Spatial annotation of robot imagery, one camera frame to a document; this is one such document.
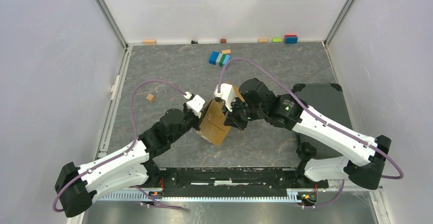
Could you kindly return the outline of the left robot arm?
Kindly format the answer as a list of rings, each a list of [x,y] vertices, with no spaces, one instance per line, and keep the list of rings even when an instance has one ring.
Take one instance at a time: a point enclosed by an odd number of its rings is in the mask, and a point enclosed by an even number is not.
[[[169,109],[121,149],[79,166],[73,162],[63,165],[55,183],[53,210],[75,217],[112,192],[142,184],[156,186],[160,172],[153,159],[191,129],[199,129],[201,117],[193,109]]]

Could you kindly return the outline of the brown cardboard express box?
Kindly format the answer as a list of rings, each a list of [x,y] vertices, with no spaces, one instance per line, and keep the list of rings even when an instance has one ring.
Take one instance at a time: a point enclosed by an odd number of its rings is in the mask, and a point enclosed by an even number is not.
[[[206,105],[206,112],[199,126],[200,130],[197,131],[201,137],[217,146],[222,144],[231,129],[224,125],[225,115],[222,111],[224,106],[225,103],[217,102],[213,97]]]

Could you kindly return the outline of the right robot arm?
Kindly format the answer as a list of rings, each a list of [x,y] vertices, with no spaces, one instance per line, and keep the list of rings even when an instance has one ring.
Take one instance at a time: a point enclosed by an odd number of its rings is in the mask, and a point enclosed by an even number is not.
[[[244,130],[250,121],[263,119],[277,128],[311,137],[340,153],[339,157],[314,159],[305,156],[299,163],[295,181],[301,187],[326,180],[350,180],[359,187],[376,190],[382,178],[391,140],[355,132],[318,112],[290,94],[275,95],[257,78],[239,88],[220,84],[214,96],[224,103],[224,124]]]

